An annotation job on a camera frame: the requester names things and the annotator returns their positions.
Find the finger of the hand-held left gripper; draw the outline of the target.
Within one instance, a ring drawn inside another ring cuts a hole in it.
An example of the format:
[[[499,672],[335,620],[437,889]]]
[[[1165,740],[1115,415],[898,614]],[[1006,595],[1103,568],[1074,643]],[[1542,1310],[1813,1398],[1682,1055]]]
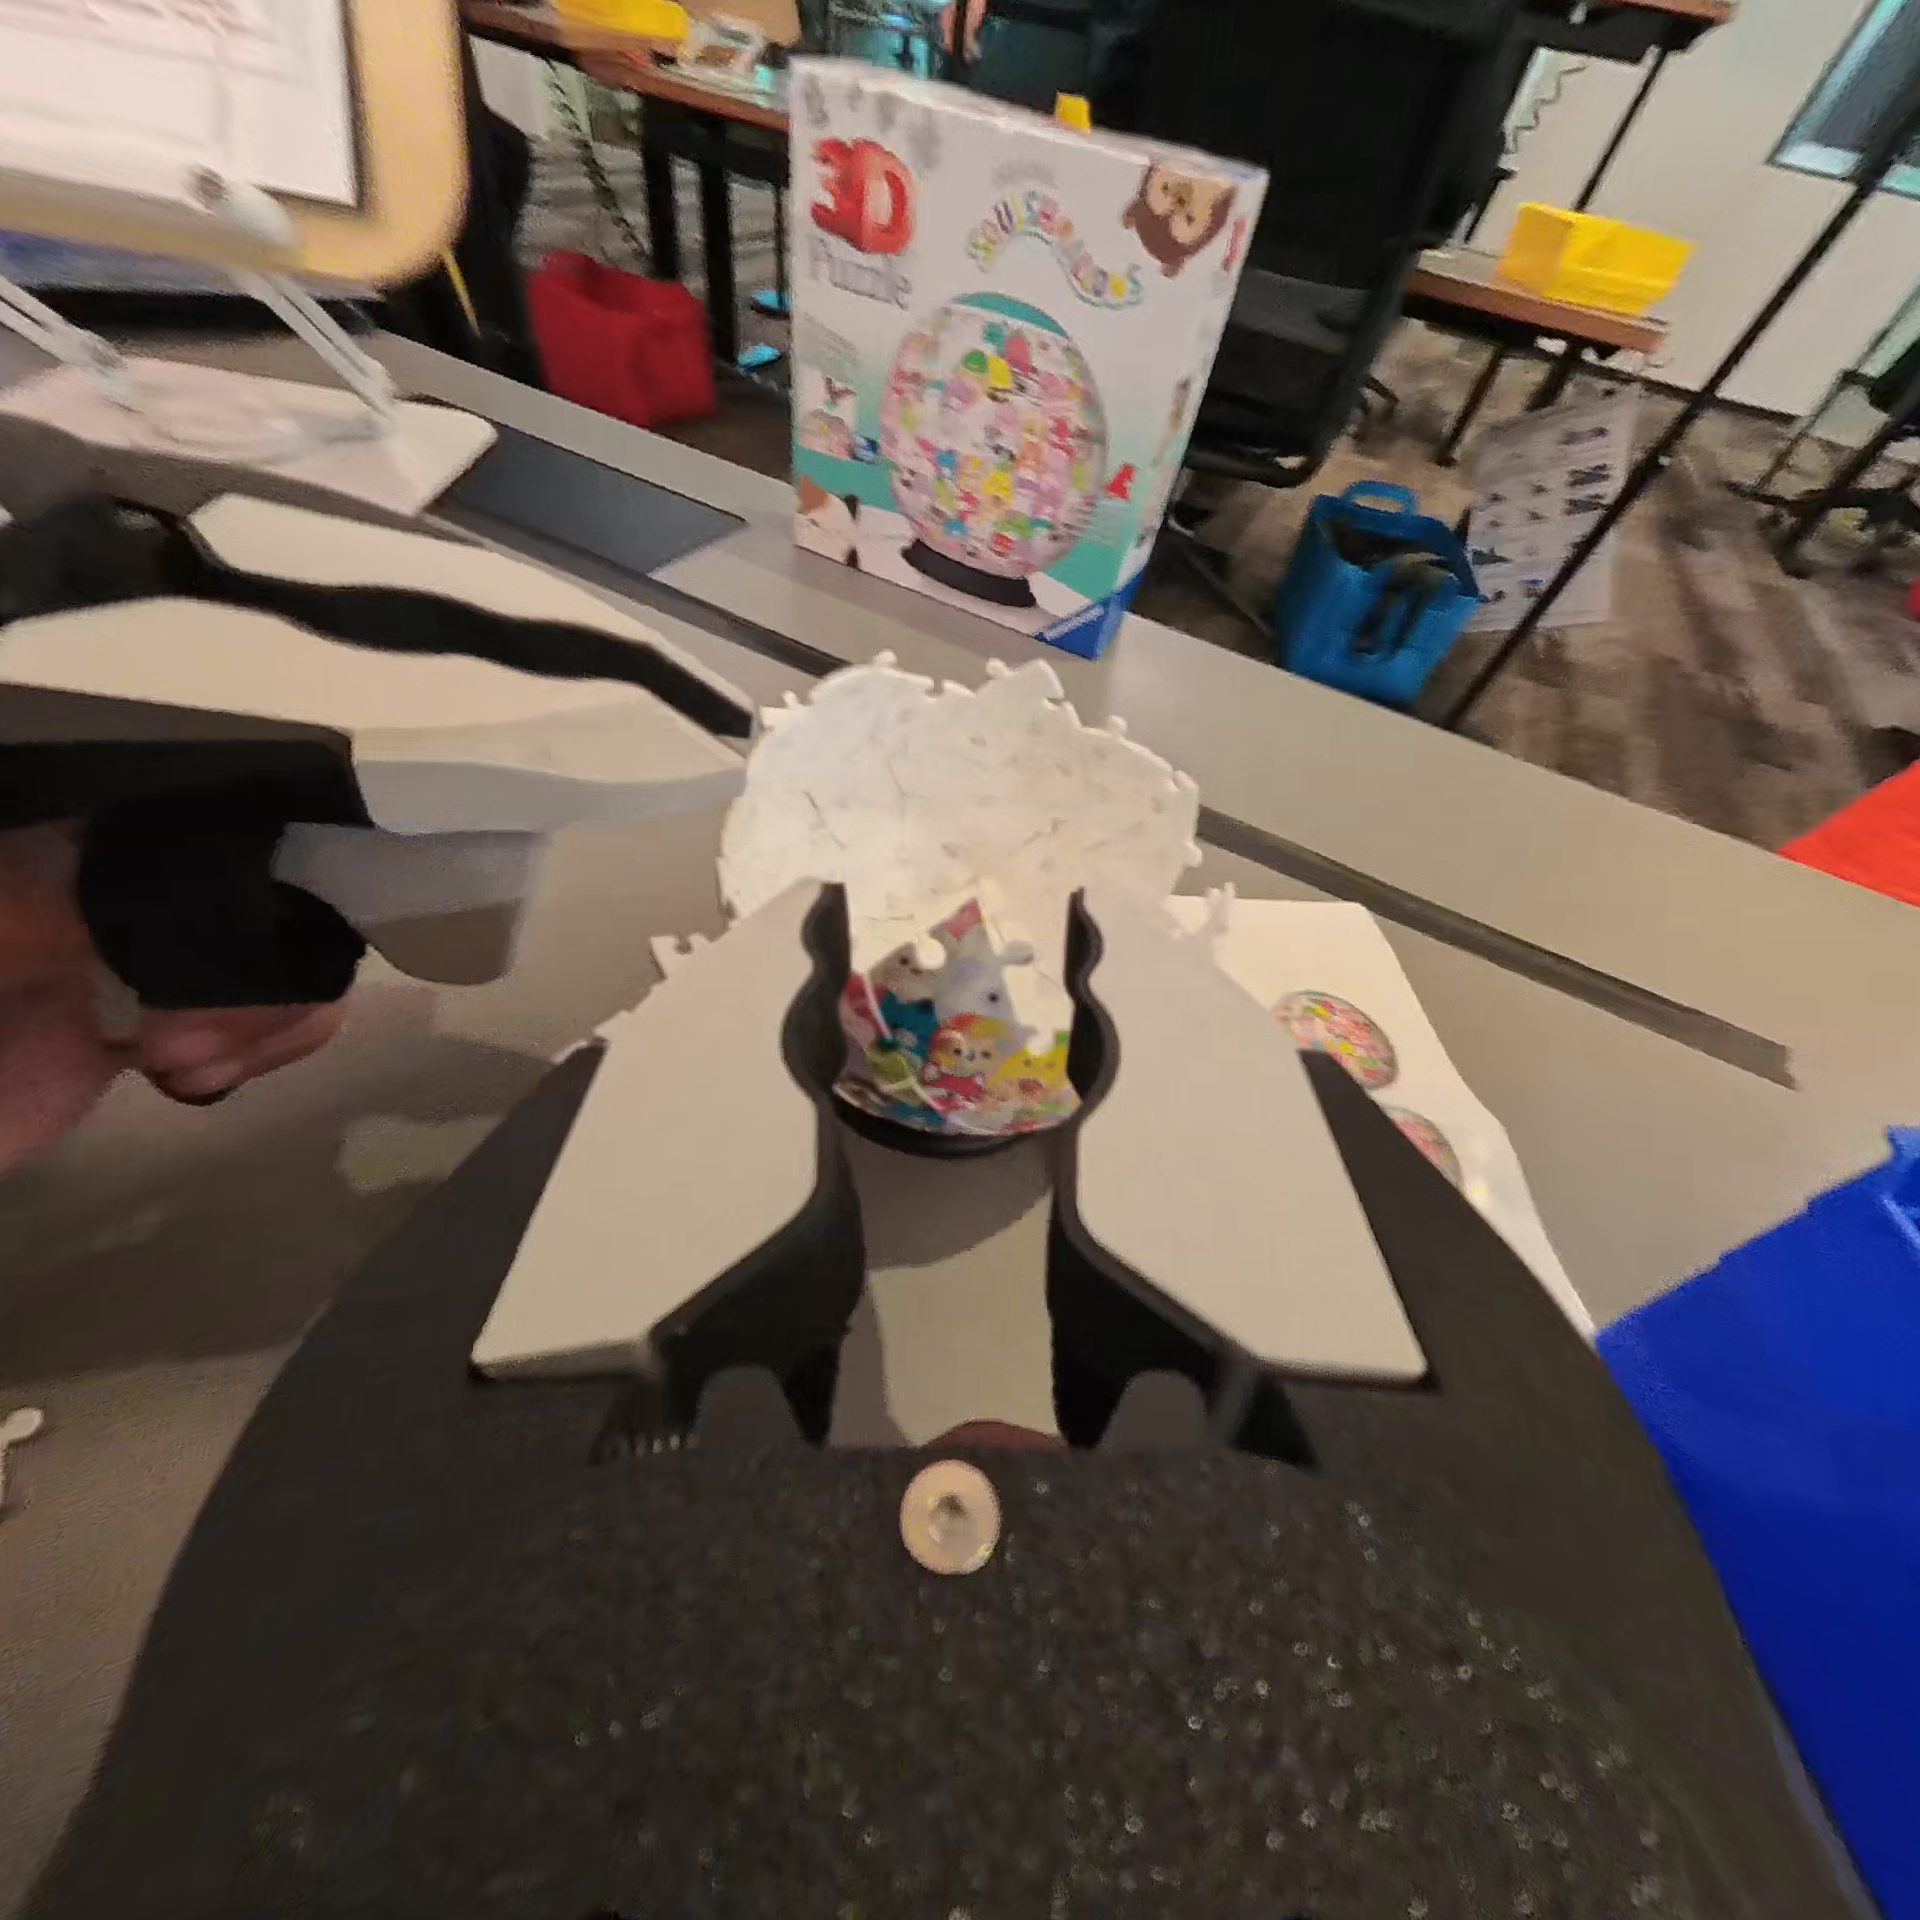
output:
[[[293,822],[558,831],[733,796],[753,699],[631,622],[143,596],[5,625],[5,814],[249,793]]]
[[[725,740],[755,702],[646,620],[487,543],[222,493],[182,517],[194,595],[396,656],[467,656],[649,692]]]

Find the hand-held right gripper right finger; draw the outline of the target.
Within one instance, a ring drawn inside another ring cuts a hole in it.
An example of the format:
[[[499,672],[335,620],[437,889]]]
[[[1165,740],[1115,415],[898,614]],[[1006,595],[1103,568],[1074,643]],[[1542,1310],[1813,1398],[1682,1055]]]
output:
[[[1309,1448],[1289,1388],[1431,1369],[1309,1070],[1207,944],[1071,894],[1046,1321],[1070,1448]]]

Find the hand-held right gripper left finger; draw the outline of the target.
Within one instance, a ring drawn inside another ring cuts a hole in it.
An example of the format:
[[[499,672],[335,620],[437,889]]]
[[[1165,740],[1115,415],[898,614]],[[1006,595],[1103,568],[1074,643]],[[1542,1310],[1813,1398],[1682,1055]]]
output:
[[[593,1077],[474,1344],[494,1383],[614,1380],[641,1430],[772,1380],[823,1447],[867,1286],[835,1115],[849,894],[802,879],[596,1033]]]

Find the colourful puzzle ball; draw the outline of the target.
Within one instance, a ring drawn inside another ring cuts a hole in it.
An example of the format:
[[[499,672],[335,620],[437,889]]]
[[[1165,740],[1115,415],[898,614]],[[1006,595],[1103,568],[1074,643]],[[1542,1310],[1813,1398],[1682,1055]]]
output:
[[[973,685],[852,662],[759,715],[727,809],[733,921],[802,879],[849,894],[835,1097],[929,1129],[1076,1111],[1066,925],[1115,881],[1163,904],[1198,864],[1198,785],[1121,720],[1086,725],[1044,662]]]

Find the puzzle instruction sheet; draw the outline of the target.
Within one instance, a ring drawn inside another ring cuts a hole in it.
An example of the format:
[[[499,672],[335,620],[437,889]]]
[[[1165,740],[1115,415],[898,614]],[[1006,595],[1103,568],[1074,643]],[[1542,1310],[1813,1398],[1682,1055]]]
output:
[[[1551,1248],[1514,1143],[1451,1063],[1379,921],[1356,903],[1238,899],[1230,885],[1173,896],[1165,910],[1298,1049],[1342,1063],[1572,1327],[1596,1342],[1596,1321]]]

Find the black ball stand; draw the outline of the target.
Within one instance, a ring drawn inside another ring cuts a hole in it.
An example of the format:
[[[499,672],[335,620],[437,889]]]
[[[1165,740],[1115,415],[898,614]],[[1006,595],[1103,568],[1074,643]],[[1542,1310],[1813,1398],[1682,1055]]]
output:
[[[858,1137],[921,1161],[983,1161],[993,1153],[1010,1151],[1021,1145],[1052,1143],[1058,1136],[1067,1136],[1074,1125],[1074,1115],[1070,1115],[1030,1129],[1017,1127],[996,1134],[970,1134],[954,1127],[929,1129],[884,1112],[870,1112],[860,1105],[850,1105],[838,1097],[833,1108]]]

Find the colourful puzzle box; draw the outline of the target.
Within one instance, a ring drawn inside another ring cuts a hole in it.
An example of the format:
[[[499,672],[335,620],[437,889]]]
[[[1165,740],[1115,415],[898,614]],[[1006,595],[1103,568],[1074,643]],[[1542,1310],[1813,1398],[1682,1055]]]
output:
[[[785,95],[793,543],[1099,659],[1267,172],[844,56]]]

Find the person's left hand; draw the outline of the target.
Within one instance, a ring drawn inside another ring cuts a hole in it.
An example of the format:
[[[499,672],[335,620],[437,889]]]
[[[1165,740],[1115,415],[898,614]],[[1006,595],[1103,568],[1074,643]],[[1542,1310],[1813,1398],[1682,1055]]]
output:
[[[147,1012],[114,1035],[78,867],[73,820],[3,833],[3,1169],[70,1136],[131,1071],[205,1105],[313,1055],[343,1022],[341,1004]]]

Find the wooden document board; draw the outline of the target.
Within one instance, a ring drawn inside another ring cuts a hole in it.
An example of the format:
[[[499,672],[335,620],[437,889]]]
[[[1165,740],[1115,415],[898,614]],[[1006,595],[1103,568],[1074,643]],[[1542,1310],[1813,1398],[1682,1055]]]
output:
[[[463,200],[454,4],[3,4],[7,232],[385,288]]]

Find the wooden top table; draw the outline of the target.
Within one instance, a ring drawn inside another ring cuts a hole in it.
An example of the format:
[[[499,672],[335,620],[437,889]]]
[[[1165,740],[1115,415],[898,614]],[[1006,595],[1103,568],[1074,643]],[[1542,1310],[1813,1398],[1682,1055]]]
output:
[[[1509,359],[1551,347],[1548,373],[1526,400],[1526,412],[1557,405],[1574,373],[1611,364],[1622,353],[1649,359],[1666,343],[1659,317],[1619,315],[1610,308],[1531,292],[1474,248],[1435,248],[1413,267],[1404,292],[1404,317],[1486,347],[1486,357],[1455,407],[1435,463],[1454,469],[1482,407]]]
[[[551,75],[570,70],[583,84],[635,103],[641,215],[633,225],[596,155],[585,107],[558,101],[561,121],[588,173],[593,193],[657,277],[681,281],[681,173],[694,182],[697,281],[711,350],[719,371],[761,388],[786,377],[786,335],[745,339],[741,319],[755,313],[788,332],[788,121],[780,78],[755,70],[743,81],[722,79],[676,56],[663,41],[564,16],[553,4],[461,1],[468,36],[539,60]],[[772,262],[750,288],[738,267],[733,189],[765,193]]]

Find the blue tote bag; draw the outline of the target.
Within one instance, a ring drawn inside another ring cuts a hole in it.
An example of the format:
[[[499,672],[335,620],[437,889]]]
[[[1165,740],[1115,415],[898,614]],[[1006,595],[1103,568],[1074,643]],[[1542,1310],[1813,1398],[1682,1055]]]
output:
[[[1271,608],[1289,675],[1391,710],[1420,702],[1482,608],[1461,524],[1391,483],[1319,495]]]

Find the blue plastic bin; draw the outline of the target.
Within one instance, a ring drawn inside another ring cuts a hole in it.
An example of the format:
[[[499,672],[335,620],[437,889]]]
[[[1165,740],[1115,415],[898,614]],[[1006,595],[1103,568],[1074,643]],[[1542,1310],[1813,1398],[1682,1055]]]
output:
[[[1866,1889],[1916,1918],[1916,1129],[1597,1345]]]

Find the printed instruction sign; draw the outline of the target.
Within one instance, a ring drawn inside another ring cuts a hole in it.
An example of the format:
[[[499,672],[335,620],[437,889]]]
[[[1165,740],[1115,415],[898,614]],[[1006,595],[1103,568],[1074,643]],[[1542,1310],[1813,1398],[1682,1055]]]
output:
[[[1479,589],[1469,636],[1506,636],[1542,599],[1619,495],[1638,427],[1642,387],[1585,380],[1482,439],[1465,532]]]

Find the black office chair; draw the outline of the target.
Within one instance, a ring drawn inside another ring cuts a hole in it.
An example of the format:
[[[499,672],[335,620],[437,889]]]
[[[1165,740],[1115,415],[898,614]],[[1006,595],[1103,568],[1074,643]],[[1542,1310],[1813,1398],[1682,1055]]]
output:
[[[1262,209],[1149,547],[1209,573],[1198,526],[1236,484],[1306,486],[1359,408],[1409,281],[1486,184],[1518,78],[1509,1],[1091,6],[1102,127],[1265,169]]]

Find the yellow plastic bin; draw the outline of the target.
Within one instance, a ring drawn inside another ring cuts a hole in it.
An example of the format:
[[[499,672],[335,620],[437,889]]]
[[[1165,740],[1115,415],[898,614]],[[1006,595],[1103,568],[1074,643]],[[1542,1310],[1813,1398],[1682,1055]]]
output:
[[[1494,272],[1537,296],[1643,317],[1682,278],[1693,244],[1591,209],[1523,203]]]

